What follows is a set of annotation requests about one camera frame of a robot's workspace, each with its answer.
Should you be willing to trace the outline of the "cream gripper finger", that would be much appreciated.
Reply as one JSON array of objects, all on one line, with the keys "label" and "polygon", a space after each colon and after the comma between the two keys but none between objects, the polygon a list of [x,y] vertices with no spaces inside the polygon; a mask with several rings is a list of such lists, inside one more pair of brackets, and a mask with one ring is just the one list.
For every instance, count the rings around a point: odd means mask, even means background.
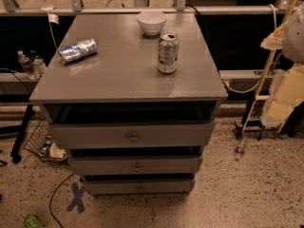
[{"label": "cream gripper finger", "polygon": [[283,49],[287,25],[288,23],[285,22],[277,27],[272,33],[262,40],[260,46],[268,50]]}]

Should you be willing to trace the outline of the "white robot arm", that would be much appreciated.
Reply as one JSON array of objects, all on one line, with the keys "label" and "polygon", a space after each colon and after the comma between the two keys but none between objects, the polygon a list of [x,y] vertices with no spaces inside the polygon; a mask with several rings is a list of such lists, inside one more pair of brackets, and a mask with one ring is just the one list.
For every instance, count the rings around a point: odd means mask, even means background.
[{"label": "white robot arm", "polygon": [[304,102],[304,6],[293,12],[288,22],[263,39],[265,49],[281,49],[291,60],[291,68],[279,69],[270,86],[260,120],[266,127],[278,127]]}]

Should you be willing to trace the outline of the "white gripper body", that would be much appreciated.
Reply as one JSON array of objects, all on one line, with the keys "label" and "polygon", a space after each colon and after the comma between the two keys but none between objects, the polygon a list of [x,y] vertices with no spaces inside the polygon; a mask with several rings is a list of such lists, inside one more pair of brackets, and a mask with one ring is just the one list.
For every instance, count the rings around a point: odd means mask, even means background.
[{"label": "white gripper body", "polygon": [[260,121],[265,127],[278,127],[304,101],[304,65],[293,64],[288,70],[279,69],[270,87]]}]

